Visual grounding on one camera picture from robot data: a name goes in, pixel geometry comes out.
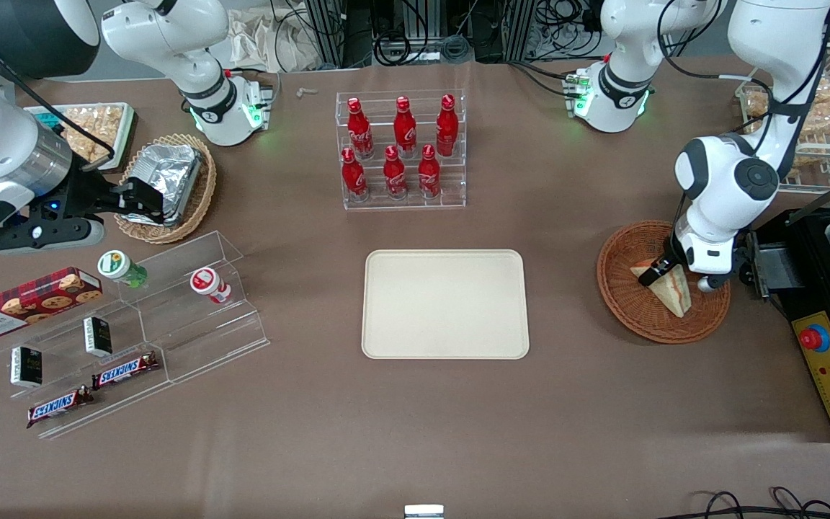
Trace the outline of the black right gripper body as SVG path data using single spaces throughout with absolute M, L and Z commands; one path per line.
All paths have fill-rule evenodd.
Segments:
M 53 190 L 32 201 L 32 215 L 50 219 L 121 213 L 124 200 L 117 185 L 98 169 L 73 170 Z

